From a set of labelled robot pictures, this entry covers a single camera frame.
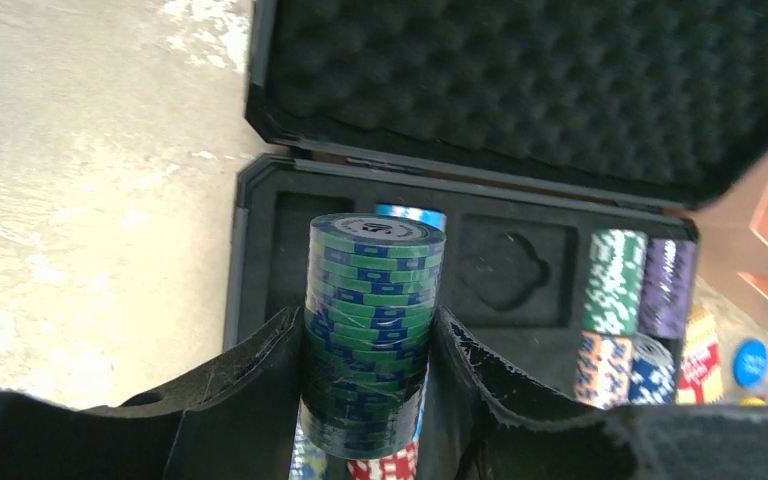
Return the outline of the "yellow round button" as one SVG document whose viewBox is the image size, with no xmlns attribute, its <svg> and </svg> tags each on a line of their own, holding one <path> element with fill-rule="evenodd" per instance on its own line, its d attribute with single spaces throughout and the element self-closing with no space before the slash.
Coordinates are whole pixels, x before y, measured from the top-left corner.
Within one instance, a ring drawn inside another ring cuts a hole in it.
<svg viewBox="0 0 768 480">
<path fill-rule="evenodd" d="M 740 405 L 765 405 L 766 401 L 763 398 L 756 396 L 744 397 L 739 401 Z"/>
</svg>

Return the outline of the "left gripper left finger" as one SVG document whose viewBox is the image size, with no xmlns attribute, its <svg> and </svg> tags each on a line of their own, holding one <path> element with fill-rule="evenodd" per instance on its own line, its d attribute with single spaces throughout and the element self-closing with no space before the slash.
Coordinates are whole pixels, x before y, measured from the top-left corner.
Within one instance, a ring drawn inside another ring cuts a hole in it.
<svg viewBox="0 0 768 480">
<path fill-rule="evenodd" d="M 0 479 L 285 479 L 302 312 L 118 407 L 72 410 L 0 391 Z"/>
</svg>

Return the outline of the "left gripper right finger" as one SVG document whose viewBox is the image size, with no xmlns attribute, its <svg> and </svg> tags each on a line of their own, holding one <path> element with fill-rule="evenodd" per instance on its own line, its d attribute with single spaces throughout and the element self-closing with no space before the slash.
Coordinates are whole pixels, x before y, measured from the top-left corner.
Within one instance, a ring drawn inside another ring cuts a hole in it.
<svg viewBox="0 0 768 480">
<path fill-rule="evenodd" d="M 430 356 L 421 479 L 768 479 L 768 406 L 594 408 L 500 357 L 446 308 Z"/>
</svg>

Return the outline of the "purple chip row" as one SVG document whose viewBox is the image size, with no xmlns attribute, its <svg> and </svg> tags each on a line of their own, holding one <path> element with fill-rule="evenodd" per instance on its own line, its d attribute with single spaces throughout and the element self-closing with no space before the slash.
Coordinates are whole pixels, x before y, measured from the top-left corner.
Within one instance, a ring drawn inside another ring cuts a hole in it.
<svg viewBox="0 0 768 480">
<path fill-rule="evenodd" d="M 697 245 L 652 238 L 647 243 L 637 330 L 665 339 L 684 336 L 693 295 Z"/>
</svg>

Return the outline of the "black poker case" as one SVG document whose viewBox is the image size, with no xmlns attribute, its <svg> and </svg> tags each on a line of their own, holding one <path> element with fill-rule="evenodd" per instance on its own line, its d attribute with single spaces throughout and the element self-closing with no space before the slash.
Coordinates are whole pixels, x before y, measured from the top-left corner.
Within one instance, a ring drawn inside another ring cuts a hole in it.
<svg viewBox="0 0 768 480">
<path fill-rule="evenodd" d="M 223 345 L 304 303 L 308 226 L 446 218 L 440 303 L 575 377 L 597 229 L 698 240 L 768 152 L 768 1 L 258 1 Z"/>
</svg>

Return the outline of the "pink brown chip row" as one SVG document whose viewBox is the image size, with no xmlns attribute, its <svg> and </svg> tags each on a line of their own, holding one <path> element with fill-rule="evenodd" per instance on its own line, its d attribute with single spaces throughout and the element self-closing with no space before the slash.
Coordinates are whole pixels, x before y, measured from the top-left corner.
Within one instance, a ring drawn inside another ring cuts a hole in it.
<svg viewBox="0 0 768 480">
<path fill-rule="evenodd" d="M 573 382 L 574 397 L 600 409 L 626 403 L 632 355 L 630 337 L 583 331 Z"/>
</svg>

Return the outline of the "blue round button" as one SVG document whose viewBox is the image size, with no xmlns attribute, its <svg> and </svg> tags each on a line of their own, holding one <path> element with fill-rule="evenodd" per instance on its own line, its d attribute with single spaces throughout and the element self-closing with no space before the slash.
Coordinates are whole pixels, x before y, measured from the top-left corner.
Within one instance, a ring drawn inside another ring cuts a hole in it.
<svg viewBox="0 0 768 480">
<path fill-rule="evenodd" d="M 733 376 L 738 386 L 754 387 L 764 381 L 768 373 L 768 349 L 757 338 L 745 340 L 737 349 L 733 361 Z"/>
</svg>

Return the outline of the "red playing card deck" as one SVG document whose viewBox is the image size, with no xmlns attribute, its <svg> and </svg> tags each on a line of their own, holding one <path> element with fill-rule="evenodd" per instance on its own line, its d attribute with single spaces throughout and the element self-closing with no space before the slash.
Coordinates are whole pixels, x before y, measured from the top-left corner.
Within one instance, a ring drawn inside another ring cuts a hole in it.
<svg viewBox="0 0 768 480">
<path fill-rule="evenodd" d="M 710 311 L 695 304 L 687 321 L 675 402 L 712 404 L 723 396 L 716 321 Z"/>
</svg>

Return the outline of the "dark green 50 chip stack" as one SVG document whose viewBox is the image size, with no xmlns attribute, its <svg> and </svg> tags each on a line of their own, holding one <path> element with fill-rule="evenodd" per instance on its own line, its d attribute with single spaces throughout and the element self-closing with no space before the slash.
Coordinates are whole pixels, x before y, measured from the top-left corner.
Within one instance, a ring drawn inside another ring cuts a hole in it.
<svg viewBox="0 0 768 480">
<path fill-rule="evenodd" d="M 414 440 L 445 243 L 410 218 L 311 221 L 300 426 L 327 454 L 374 459 Z"/>
</svg>

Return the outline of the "navy orange chip row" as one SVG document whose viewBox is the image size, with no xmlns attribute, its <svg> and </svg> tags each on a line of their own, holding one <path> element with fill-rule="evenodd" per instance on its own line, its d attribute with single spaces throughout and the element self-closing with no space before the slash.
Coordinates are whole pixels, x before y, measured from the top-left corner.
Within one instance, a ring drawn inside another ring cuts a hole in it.
<svg viewBox="0 0 768 480">
<path fill-rule="evenodd" d="M 636 405 L 668 404 L 675 393 L 674 359 L 656 339 L 637 333 L 634 347 L 628 402 Z"/>
</svg>

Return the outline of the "green white chip row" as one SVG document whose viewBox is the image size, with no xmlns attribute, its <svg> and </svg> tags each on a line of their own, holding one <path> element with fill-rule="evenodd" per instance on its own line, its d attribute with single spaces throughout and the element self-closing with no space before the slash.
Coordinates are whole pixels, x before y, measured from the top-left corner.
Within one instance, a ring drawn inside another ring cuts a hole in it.
<svg viewBox="0 0 768 480">
<path fill-rule="evenodd" d="M 603 335 L 630 335 L 637 329 L 647 235 L 598 229 L 591 236 L 582 324 Z"/>
</svg>

